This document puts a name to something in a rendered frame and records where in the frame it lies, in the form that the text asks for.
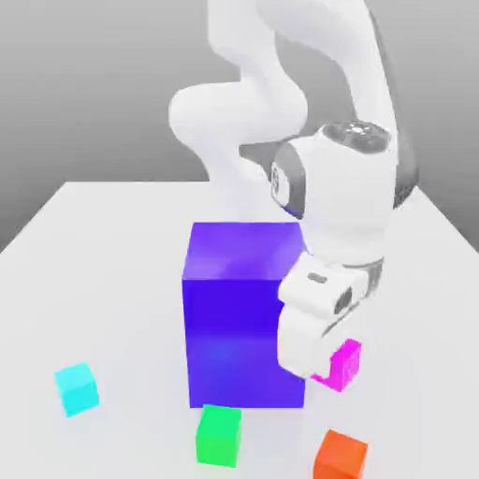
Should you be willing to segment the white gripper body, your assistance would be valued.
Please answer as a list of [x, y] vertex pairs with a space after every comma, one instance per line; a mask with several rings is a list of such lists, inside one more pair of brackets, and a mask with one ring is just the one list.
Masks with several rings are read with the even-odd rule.
[[349, 334], [352, 308], [334, 320], [327, 320], [299, 308], [285, 305], [278, 324], [277, 357], [279, 365], [299, 378], [327, 377], [331, 357]]

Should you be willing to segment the small magenta cube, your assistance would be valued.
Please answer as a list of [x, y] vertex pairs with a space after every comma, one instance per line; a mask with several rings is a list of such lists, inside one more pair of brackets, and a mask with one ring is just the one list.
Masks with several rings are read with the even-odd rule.
[[326, 387], [342, 392], [359, 371], [362, 344], [348, 339], [329, 360], [328, 376], [314, 374], [311, 379]]

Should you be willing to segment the small orange cube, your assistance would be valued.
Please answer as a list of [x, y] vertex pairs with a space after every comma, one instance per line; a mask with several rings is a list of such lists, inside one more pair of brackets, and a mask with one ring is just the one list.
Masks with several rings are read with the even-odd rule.
[[368, 445], [330, 429], [315, 457], [312, 479], [362, 479]]

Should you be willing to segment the small green cube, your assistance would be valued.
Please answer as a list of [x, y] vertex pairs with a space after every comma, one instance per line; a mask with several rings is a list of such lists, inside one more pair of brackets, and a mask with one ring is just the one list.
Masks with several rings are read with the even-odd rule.
[[197, 462], [236, 468], [241, 420], [241, 409], [205, 404], [196, 430]]

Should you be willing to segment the small cyan cube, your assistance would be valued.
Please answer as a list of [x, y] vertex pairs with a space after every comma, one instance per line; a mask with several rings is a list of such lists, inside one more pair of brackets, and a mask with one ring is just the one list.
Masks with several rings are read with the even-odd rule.
[[87, 363], [56, 371], [54, 380], [67, 417], [99, 405], [97, 384]]

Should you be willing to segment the large blue box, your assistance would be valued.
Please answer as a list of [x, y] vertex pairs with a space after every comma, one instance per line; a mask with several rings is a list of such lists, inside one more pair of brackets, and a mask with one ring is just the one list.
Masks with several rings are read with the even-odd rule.
[[303, 406], [277, 328], [279, 285], [304, 249], [296, 223], [193, 224], [181, 277], [191, 407]]

